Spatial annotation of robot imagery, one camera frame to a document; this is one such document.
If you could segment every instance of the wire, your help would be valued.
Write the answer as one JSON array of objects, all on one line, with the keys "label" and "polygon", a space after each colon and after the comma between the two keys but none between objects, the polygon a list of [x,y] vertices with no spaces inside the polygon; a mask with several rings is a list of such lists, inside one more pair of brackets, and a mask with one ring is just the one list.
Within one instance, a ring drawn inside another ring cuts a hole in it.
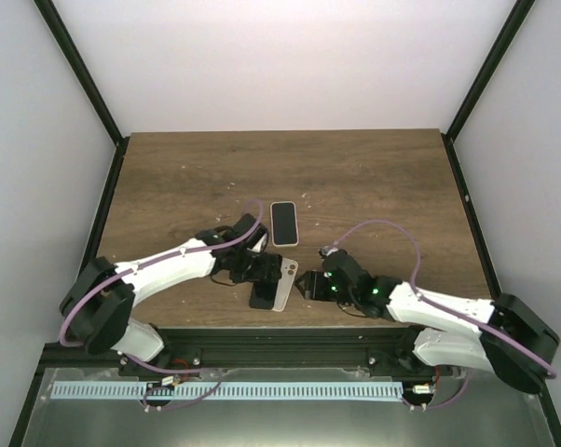
[{"label": "wire", "polygon": [[349,315],[350,317],[367,318],[365,315],[357,315],[357,314],[351,314],[350,312],[347,312],[347,309],[345,307],[343,307],[342,305],[340,305],[339,302],[336,302],[336,307],[338,307],[340,310],[343,311],[343,313]]},{"label": "wire", "polygon": [[499,330],[494,329],[491,326],[489,326],[489,325],[487,325],[487,324],[485,324],[485,323],[483,323],[483,322],[481,322],[481,321],[479,321],[475,318],[468,317],[465,314],[462,314],[462,313],[460,313],[456,310],[453,310],[450,307],[447,307],[445,305],[441,305],[439,303],[435,303],[434,301],[429,299],[427,296],[425,296],[423,294],[423,292],[416,285],[417,273],[419,272],[419,268],[421,267],[421,250],[419,249],[419,245],[417,244],[415,239],[411,236],[411,234],[407,230],[402,228],[400,225],[398,225],[394,222],[388,221],[386,219],[373,219],[373,220],[370,220],[370,221],[365,221],[365,222],[362,222],[362,223],[359,223],[359,224],[355,225],[347,233],[345,233],[343,236],[341,236],[339,239],[337,239],[333,243],[333,247],[336,247],[342,240],[344,240],[351,233],[353,233],[353,232],[359,230],[360,228],[362,228],[364,226],[367,226],[369,224],[386,224],[386,225],[389,225],[393,228],[396,228],[401,233],[403,233],[405,236],[407,236],[407,238],[413,244],[413,248],[415,249],[415,253],[416,253],[416,263],[415,263],[415,267],[413,268],[413,271],[411,272],[411,278],[409,279],[409,285],[411,286],[411,290],[413,291],[413,293],[416,295],[417,298],[419,298],[426,305],[431,305],[431,306],[433,306],[437,309],[442,310],[443,312],[446,312],[446,314],[452,315],[453,317],[460,318],[463,321],[466,321],[468,323],[471,323],[471,324],[477,326],[483,332],[490,333],[491,335],[500,339],[502,342],[506,343],[507,345],[512,346],[514,349],[519,351],[521,354],[527,356],[528,358],[533,360],[535,363],[540,365],[547,372],[547,376],[546,376],[547,378],[549,378],[549,379],[555,379],[556,378],[557,373],[556,373],[554,367],[551,364],[549,364],[547,361],[542,359],[540,356],[531,352],[529,349],[527,349],[526,347],[524,347],[523,345],[518,343],[516,340],[511,338],[506,333],[500,332]]},{"label": "wire", "polygon": [[210,275],[210,276],[208,276],[208,278],[210,278],[210,281],[212,281],[214,284],[218,284],[219,286],[227,286],[227,287],[237,286],[237,284],[234,283],[234,282],[232,282],[230,284],[227,284],[226,282],[222,282],[222,281],[219,281],[217,279],[214,279],[214,275]]},{"label": "wire", "polygon": [[[253,203],[255,203],[258,206],[258,208],[260,209],[258,217],[255,220],[255,223],[252,225],[252,227],[246,233],[244,233],[243,235],[241,235],[237,239],[233,239],[233,240],[230,240],[228,242],[224,242],[224,243],[218,244],[218,245],[211,245],[211,246],[207,245],[205,247],[192,247],[192,248],[189,248],[189,249],[185,250],[185,252],[178,251],[178,250],[169,251],[165,254],[157,256],[156,258],[153,258],[153,259],[150,259],[148,261],[144,261],[143,263],[140,263],[138,265],[137,270],[138,271],[143,270],[146,267],[149,267],[149,266],[152,266],[152,265],[155,265],[155,264],[158,264],[158,263],[162,263],[163,261],[167,261],[167,260],[175,258],[177,256],[187,255],[187,254],[191,254],[191,253],[198,253],[198,252],[201,252],[201,251],[215,251],[215,250],[220,250],[220,249],[226,249],[227,247],[231,247],[233,245],[239,244],[243,240],[247,239],[255,231],[255,229],[258,227],[258,225],[262,222],[262,218],[264,217],[264,203],[262,203],[262,200],[258,200],[257,198],[254,198],[252,200],[248,200],[245,204],[246,209],[247,209],[248,205],[253,204]],[[127,275],[130,275],[132,273],[134,273],[134,270],[131,269],[131,268],[128,268],[127,270],[124,270],[124,271],[119,272],[115,275],[112,275],[111,277],[107,278],[106,280],[101,282],[99,285],[97,285],[96,287],[91,289],[88,293],[86,293],[82,297],[82,299],[79,300],[79,302],[72,308],[72,310],[69,312],[69,314],[67,314],[67,317],[65,317],[65,320],[63,321],[63,324],[61,325],[61,328],[59,330],[59,343],[61,343],[63,346],[67,346],[67,347],[82,346],[83,345],[82,342],[70,342],[66,338],[67,329],[69,328],[69,325],[71,324],[75,315],[77,315],[77,313],[80,311],[80,309],[88,301],[90,301],[92,298],[94,298],[95,295],[97,295],[98,293],[103,291],[105,288],[107,288],[108,286],[110,286],[114,282],[116,282],[116,281],[122,279],[123,277],[126,277]],[[133,361],[136,360],[134,356],[129,356],[129,357]]]},{"label": "wire", "polygon": [[438,391],[438,382],[440,382],[440,368],[438,368],[437,366],[435,367],[436,370],[436,378],[433,381],[433,385],[435,387],[435,391]]},{"label": "wire", "polygon": [[[197,397],[193,400],[189,400],[187,402],[183,402],[183,403],[180,403],[178,405],[158,406],[158,408],[160,408],[160,410],[163,411],[163,412],[169,412],[171,410],[179,410],[180,408],[191,407],[192,405],[196,405],[197,403],[202,402],[203,400],[205,400],[206,398],[208,398],[209,396],[214,394],[216,392],[216,390],[221,387],[222,384],[223,384],[223,380],[221,379],[216,383],[216,385],[214,385],[212,388],[210,388],[204,394],[202,394],[201,396],[199,396],[199,397]],[[160,391],[160,390],[170,391],[165,386],[157,386],[155,388],[148,389],[145,392],[144,398],[142,399],[142,403],[144,404],[144,408],[145,408],[146,411],[149,411],[149,408],[150,408],[150,405],[148,405],[148,398],[150,397],[151,394],[156,393],[157,391]]]},{"label": "wire", "polygon": [[[178,365],[178,364],[182,364],[185,366],[185,369],[188,370],[189,369],[189,365],[187,364],[187,362],[183,359],[173,359],[171,360],[171,364],[173,365]],[[187,382],[187,379],[189,379],[189,376],[187,374],[182,374],[181,377],[181,383],[183,382]]]},{"label": "wire", "polygon": [[[429,406],[429,407],[426,407],[425,410],[426,410],[426,411],[427,411],[427,410],[440,410],[441,408],[444,408],[444,407],[447,407],[447,406],[449,406],[449,405],[452,405],[452,404],[455,403],[457,400],[459,400],[459,399],[461,398],[461,396],[462,396],[463,394],[465,394],[465,391],[467,390],[467,386],[469,386],[469,378],[471,377],[471,375],[472,375],[472,374],[471,374],[471,371],[468,370],[468,371],[467,371],[467,375],[465,376],[465,380],[463,381],[463,385],[460,386],[460,388],[458,389],[458,391],[455,393],[454,396],[452,396],[451,398],[445,400],[445,401],[442,402],[442,403],[438,403],[438,404],[436,404],[436,405],[431,405],[431,406]],[[438,378],[436,378],[436,390],[438,390],[438,382],[437,382]],[[409,402],[406,401],[405,399],[403,399],[403,403],[404,403],[407,407],[409,407],[409,408],[411,408],[411,407],[414,407],[414,408],[415,408],[415,405],[413,405],[412,403],[409,403]]]}]

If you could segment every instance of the black smartphone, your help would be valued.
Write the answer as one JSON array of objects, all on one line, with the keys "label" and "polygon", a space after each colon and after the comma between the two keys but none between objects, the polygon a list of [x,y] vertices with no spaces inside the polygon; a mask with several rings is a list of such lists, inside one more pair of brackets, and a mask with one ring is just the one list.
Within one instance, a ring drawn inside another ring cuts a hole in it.
[{"label": "black smartphone", "polygon": [[294,202],[274,202],[270,205],[272,245],[294,247],[299,243],[297,209]]}]

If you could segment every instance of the smartphone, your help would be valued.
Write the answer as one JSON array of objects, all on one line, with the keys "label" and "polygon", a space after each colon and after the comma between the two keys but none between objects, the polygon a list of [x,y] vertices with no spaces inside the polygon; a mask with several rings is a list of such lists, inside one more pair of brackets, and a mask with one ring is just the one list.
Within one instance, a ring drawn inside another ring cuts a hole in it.
[{"label": "smartphone", "polygon": [[272,245],[294,247],[299,243],[297,208],[294,202],[274,202],[270,205]]}]

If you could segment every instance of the metal floor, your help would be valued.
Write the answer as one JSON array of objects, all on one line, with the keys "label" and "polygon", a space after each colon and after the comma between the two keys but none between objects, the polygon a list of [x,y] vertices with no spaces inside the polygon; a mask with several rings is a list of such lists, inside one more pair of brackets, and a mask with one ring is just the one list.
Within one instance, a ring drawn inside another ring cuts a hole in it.
[{"label": "metal floor", "polygon": [[[457,386],[441,381],[442,398]],[[52,400],[34,412],[25,446],[553,446],[539,400],[487,375],[426,413],[393,402],[224,400],[169,413],[135,400]]]}]

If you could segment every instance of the gray plastic cable tray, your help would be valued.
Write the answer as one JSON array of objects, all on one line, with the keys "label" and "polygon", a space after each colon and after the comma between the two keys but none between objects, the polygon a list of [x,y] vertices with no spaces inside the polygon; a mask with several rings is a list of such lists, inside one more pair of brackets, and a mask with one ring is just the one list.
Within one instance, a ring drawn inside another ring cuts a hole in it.
[{"label": "gray plastic cable tray", "polygon": [[[173,391],[157,390],[150,400],[192,400],[214,383],[187,382]],[[140,400],[148,382],[56,381],[52,400]],[[369,400],[401,401],[403,384],[398,382],[225,382],[208,400]]]}]

